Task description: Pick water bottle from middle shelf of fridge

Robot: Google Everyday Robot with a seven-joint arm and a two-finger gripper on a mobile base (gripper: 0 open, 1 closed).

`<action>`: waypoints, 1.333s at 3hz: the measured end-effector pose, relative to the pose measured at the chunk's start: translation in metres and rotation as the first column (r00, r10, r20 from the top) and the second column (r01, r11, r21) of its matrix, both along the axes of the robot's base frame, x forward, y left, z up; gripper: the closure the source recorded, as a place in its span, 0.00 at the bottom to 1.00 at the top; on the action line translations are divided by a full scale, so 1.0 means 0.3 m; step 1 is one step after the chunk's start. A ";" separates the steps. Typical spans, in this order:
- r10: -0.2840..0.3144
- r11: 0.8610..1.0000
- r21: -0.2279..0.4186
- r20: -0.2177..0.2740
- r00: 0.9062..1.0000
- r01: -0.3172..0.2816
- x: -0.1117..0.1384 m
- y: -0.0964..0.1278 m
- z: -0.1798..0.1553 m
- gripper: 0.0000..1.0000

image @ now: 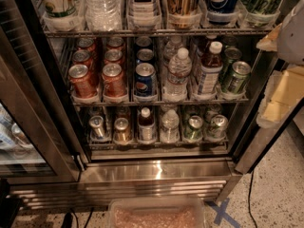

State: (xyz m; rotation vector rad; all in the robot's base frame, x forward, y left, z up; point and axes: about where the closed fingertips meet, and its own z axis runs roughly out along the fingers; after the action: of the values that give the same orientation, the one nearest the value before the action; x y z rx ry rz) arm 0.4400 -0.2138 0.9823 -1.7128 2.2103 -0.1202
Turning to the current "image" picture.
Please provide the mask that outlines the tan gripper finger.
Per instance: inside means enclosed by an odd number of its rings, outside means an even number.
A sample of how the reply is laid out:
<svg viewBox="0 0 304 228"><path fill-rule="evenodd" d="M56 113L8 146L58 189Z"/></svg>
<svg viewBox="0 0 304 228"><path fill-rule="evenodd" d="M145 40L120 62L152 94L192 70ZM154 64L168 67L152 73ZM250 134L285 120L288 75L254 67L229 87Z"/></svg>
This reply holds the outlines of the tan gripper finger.
<svg viewBox="0 0 304 228"><path fill-rule="evenodd" d="M274 51L277 52L277 39L280 33L282 24L277 25L271 32L260 39L256 47L264 51Z"/></svg>
<svg viewBox="0 0 304 228"><path fill-rule="evenodd" d="M270 76L256 117L262 128L278 125L304 97L304 66L288 65Z"/></svg>

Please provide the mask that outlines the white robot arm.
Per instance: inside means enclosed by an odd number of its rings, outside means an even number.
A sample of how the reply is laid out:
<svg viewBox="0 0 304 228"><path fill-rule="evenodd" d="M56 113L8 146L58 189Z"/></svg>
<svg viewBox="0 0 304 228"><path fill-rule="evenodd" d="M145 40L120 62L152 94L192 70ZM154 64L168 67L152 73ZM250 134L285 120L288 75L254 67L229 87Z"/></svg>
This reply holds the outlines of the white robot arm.
<svg viewBox="0 0 304 228"><path fill-rule="evenodd" d="M274 51L288 64L270 76L258 108L257 124L271 128L279 124L304 97L304 0L300 0L283 22L259 40L256 47Z"/></svg>

